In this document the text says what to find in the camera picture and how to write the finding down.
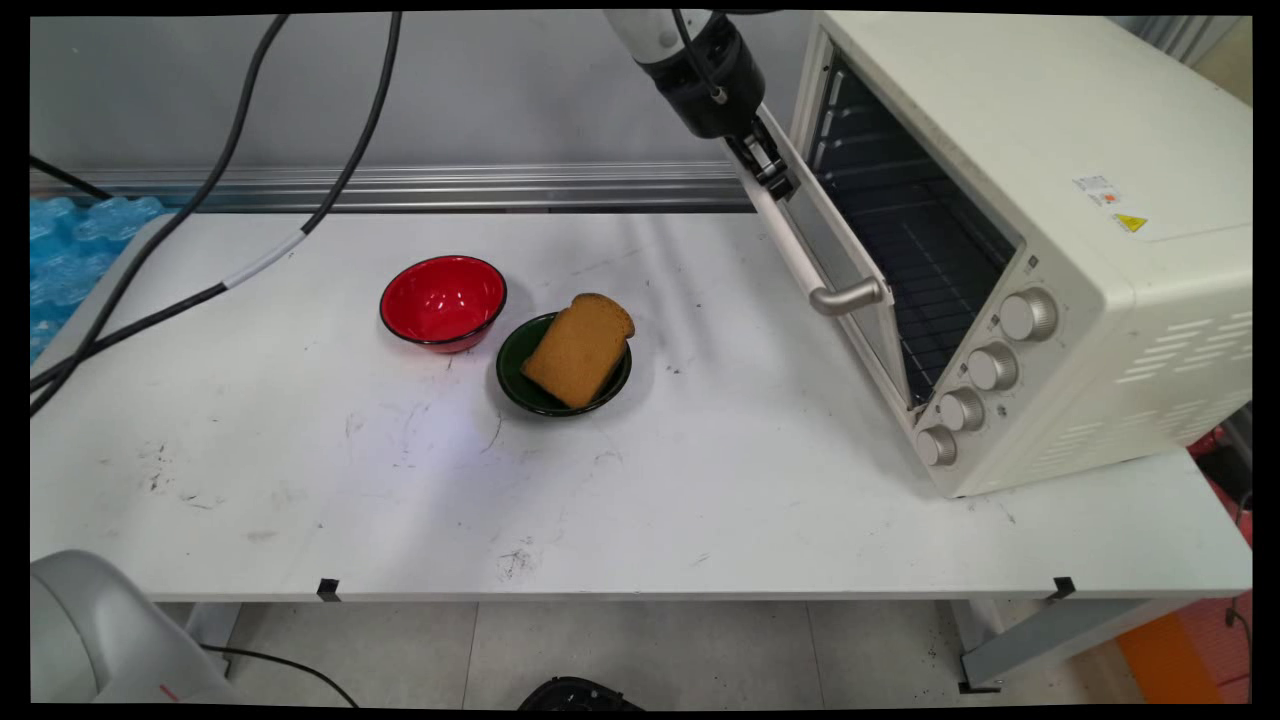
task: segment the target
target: gray wall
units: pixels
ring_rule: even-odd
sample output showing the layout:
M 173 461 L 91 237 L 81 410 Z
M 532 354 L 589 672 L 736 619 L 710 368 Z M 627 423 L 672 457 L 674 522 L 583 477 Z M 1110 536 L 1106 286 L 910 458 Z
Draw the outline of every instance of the gray wall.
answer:
M 810 13 L 736 18 L 790 117 Z M 31 151 L 74 169 L 205 167 L 270 18 L 33 18 Z M 338 167 L 364 126 L 387 13 L 294 15 L 233 167 Z M 365 165 L 719 160 L 600 10 L 407 13 Z

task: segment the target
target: floor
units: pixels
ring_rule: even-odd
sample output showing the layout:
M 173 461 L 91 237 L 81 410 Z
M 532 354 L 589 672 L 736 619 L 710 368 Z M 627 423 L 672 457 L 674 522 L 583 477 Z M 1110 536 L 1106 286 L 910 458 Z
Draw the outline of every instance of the floor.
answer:
M 928 601 L 244 605 L 230 644 L 311 665 L 374 707 L 513 710 L 554 675 L 645 710 L 1143 702 L 1114 642 L 959 694 L 955 621 Z M 228 676 L 255 703 L 342 705 L 261 660 Z

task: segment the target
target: toast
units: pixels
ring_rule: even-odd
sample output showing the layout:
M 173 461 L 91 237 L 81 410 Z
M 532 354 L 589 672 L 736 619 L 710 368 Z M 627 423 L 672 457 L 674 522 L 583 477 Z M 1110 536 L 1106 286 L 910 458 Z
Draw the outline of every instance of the toast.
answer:
M 635 333 L 635 323 L 621 305 L 585 292 L 556 315 L 520 372 L 576 410 L 600 392 Z

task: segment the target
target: sticker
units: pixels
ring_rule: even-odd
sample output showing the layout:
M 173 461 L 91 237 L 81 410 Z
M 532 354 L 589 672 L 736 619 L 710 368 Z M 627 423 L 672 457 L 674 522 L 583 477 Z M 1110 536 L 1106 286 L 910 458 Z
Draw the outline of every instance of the sticker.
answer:
M 1111 186 L 1111 182 L 1102 176 L 1089 176 L 1071 181 L 1075 187 L 1084 191 L 1094 205 L 1106 206 L 1120 202 L 1120 191 Z
M 1142 208 L 1134 206 L 1128 193 L 1120 192 L 1105 176 L 1082 176 L 1071 179 L 1071 183 L 1093 201 L 1094 205 L 1111 215 L 1111 219 L 1115 220 L 1120 229 L 1129 234 L 1137 233 L 1151 222 L 1147 213 Z M 1142 234 L 1147 237 L 1151 234 L 1151 231 L 1148 229 Z
M 1142 229 L 1142 225 L 1147 224 L 1147 218 L 1134 218 L 1133 215 L 1121 215 L 1120 213 L 1111 217 L 1120 223 L 1120 227 L 1129 232 L 1138 232 Z

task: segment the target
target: white table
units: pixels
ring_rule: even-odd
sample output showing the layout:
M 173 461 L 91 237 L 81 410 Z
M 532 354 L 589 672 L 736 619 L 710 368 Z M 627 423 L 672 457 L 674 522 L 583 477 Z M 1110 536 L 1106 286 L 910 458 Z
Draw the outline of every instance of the white table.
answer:
M 189 219 L 108 331 L 301 222 Z M 509 286 L 456 356 L 378 318 L 396 273 L 451 252 Z M 32 373 L 70 351 L 120 265 Z M 588 291 L 635 318 L 630 382 L 580 418 L 520 410 L 498 347 Z M 1085 628 L 1110 634 L 1252 584 L 1185 452 L 942 498 L 755 217 L 730 214 L 330 217 L 248 283 L 87 361 L 32 420 L 31 557 L 69 547 L 156 601 L 317 601 L 321 579 L 342 601 L 972 601 L 1070 578 L 1073 601 L 1119 602 Z

